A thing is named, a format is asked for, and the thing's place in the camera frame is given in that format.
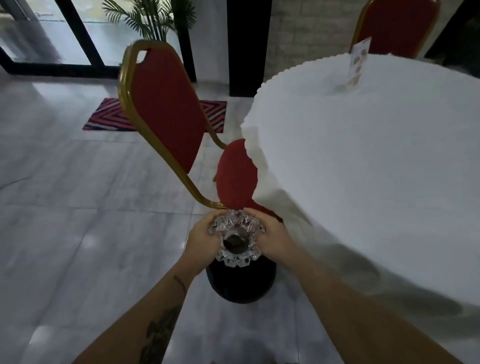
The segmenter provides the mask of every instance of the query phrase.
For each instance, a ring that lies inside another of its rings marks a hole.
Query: gold chair frame
[[[353,38],[352,38],[352,43],[350,44],[350,50],[348,51],[349,53],[352,52],[352,48],[355,44],[358,43],[358,39],[359,39],[359,36],[360,36],[360,31],[363,27],[363,22],[365,20],[365,16],[367,14],[367,11],[369,10],[369,8],[373,5],[373,3],[375,3],[376,0],[369,0],[365,6],[363,7],[363,9],[361,10],[361,13],[360,13],[360,17],[359,17],[359,20],[357,22],[357,27],[355,28],[355,33],[353,34]],[[435,26],[435,24],[437,24],[437,20],[438,20],[438,16],[440,14],[440,0],[430,0],[431,2],[437,4],[437,7],[438,7],[438,11],[437,11],[437,14],[435,15],[435,18],[433,19],[432,23],[430,24],[430,27],[428,28],[427,32],[425,33],[425,35],[423,36],[423,39],[422,41],[420,42],[418,48],[417,48],[417,51],[415,52],[414,56],[413,56],[413,59],[417,58],[421,49],[423,48],[423,46],[425,45],[425,42],[427,41],[430,33],[432,32],[433,30],[433,27]]]
[[[143,121],[143,119],[140,117],[135,108],[135,105],[132,102],[131,86],[133,74],[137,65],[138,54],[143,50],[148,51],[149,49],[168,49],[169,51],[175,52],[172,46],[167,42],[155,40],[137,40],[130,46],[128,46],[125,50],[125,53],[123,54],[123,61],[120,67],[120,76],[118,83],[120,104],[135,129],[140,133],[143,138],[145,138],[145,140],[155,149],[155,151],[165,160],[165,162],[167,162],[167,164],[172,168],[178,178],[180,178],[180,181],[182,181],[185,187],[187,187],[187,190],[192,194],[195,200],[200,202],[202,205],[210,208],[227,208],[222,203],[211,201],[200,193],[200,191],[192,182],[188,174],[181,167],[180,163],[175,159],[175,157],[173,157],[170,151],[164,146],[160,139],[152,132],[152,130],[145,123],[145,121]],[[183,64],[181,63],[178,55],[176,56],[176,58],[178,63],[181,65],[182,71],[185,73],[185,77],[188,78],[187,72],[183,68]],[[195,92],[192,84],[190,84],[190,87],[192,88],[192,91]],[[225,149],[227,145],[218,138],[209,120],[206,116],[204,117],[207,131],[212,137],[213,141],[220,148]]]

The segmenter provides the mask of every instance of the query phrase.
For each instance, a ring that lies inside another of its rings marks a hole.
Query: pink and black rug
[[[217,133],[223,133],[226,101],[200,100],[205,115]],[[88,119],[83,130],[110,130],[116,132],[134,132],[135,128],[123,113],[117,98],[105,98]]]

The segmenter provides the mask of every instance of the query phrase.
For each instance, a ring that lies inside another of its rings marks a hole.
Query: brick wall
[[[462,0],[443,0],[430,48]],[[264,79],[305,61],[348,51],[366,0],[273,0]]]

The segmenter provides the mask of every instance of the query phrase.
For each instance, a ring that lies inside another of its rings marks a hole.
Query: crystal ashtray
[[[246,267],[262,254],[258,249],[255,234],[264,232],[264,227],[253,216],[242,210],[230,210],[219,216],[208,229],[208,233],[220,234],[221,249],[216,259],[228,267]]]

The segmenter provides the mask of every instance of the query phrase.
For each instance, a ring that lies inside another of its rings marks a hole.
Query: red chair backrest
[[[415,58],[436,22],[438,0],[372,0],[360,15],[356,42],[372,37],[369,53]]]
[[[130,88],[139,116],[183,170],[198,154],[206,117],[176,51],[167,43],[149,49],[135,67]]]

